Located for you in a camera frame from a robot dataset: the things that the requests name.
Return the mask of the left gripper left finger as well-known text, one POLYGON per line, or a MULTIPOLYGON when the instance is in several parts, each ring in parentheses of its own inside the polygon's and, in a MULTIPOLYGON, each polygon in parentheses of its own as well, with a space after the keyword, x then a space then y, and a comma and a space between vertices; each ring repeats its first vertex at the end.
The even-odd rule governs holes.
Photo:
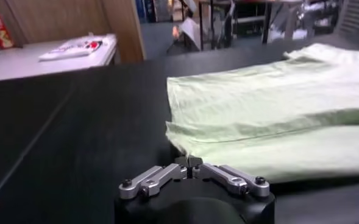
POLYGON ((170 182, 188 178, 188 159, 180 156, 167 166, 153 166, 134 178, 122 181, 118 186, 120 200, 133 200, 138 196, 147 198, 158 195, 170 182))

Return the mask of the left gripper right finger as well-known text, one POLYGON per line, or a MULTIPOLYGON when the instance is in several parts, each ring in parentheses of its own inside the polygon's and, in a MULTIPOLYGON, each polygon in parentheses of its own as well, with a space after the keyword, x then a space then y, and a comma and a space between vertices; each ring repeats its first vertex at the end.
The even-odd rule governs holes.
POLYGON ((270 196, 270 184, 264 177, 249 175, 228 165, 216 166, 204 163, 201 158, 194 156, 189 156, 187 161, 194 178, 216 181, 231 194, 270 196))

